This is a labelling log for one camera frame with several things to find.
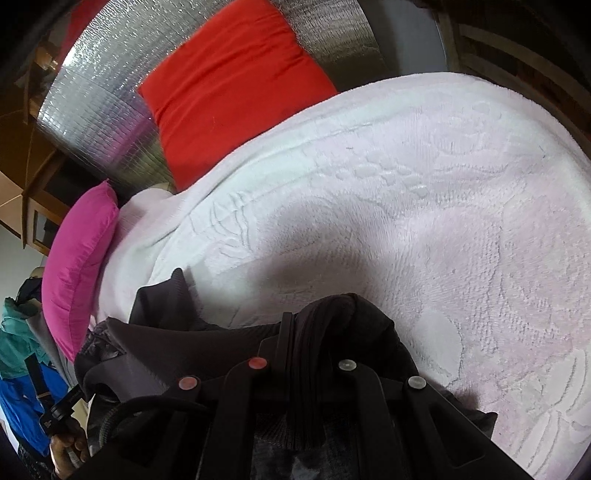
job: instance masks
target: black cable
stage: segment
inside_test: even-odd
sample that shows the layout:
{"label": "black cable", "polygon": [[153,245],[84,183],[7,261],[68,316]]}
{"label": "black cable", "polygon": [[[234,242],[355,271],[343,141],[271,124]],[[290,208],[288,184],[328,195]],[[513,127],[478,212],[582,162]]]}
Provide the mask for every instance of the black cable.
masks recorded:
{"label": "black cable", "polygon": [[103,448],[110,440],[117,426],[127,417],[147,410],[175,410],[208,415],[207,407],[178,398],[151,395],[148,397],[132,398],[113,408],[103,420],[99,432],[99,446]]}

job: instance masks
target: pink pillow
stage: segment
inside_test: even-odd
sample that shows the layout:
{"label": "pink pillow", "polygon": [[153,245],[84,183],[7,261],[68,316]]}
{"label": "pink pillow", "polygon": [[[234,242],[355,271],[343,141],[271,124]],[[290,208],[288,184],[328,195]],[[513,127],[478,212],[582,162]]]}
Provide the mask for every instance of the pink pillow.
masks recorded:
{"label": "pink pillow", "polygon": [[41,286],[43,314],[54,340],[71,361],[86,336],[96,279],[118,215],[117,197],[105,180],[70,209],[47,258]]}

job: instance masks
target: red round dot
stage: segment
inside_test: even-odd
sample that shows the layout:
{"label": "red round dot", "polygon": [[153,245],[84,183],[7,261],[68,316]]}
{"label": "red round dot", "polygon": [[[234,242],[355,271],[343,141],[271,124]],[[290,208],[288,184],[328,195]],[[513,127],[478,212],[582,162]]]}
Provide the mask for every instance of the red round dot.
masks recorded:
{"label": "red round dot", "polygon": [[178,381],[178,387],[181,390],[192,390],[199,384],[196,377],[183,377]]}
{"label": "red round dot", "polygon": [[248,366],[253,370],[261,370],[267,366],[267,360],[260,356],[254,356],[248,361]]}

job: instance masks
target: bed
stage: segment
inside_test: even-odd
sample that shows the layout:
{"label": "bed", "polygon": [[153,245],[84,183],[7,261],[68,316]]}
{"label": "bed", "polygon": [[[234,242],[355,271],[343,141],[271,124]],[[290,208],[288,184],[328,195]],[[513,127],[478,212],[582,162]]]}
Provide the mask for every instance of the bed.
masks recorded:
{"label": "bed", "polygon": [[180,267],[203,318],[276,322],[355,292],[421,373],[497,411],[536,479],[589,445],[589,160],[548,112],[453,73],[384,80],[247,142],[177,195],[122,209],[95,321]]}

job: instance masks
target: person's hand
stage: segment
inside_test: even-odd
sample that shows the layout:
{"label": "person's hand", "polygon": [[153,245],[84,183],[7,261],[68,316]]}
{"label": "person's hand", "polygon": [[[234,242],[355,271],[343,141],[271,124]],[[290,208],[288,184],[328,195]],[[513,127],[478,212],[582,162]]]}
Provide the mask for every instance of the person's hand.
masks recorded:
{"label": "person's hand", "polygon": [[70,433],[54,435],[51,437],[49,444],[51,460],[53,460],[53,465],[56,468],[56,475],[61,480],[65,480],[76,471],[76,467],[66,450],[68,447],[74,451],[80,461],[85,462],[90,458],[86,433],[84,433],[80,424],[70,418],[68,428],[70,429]]}

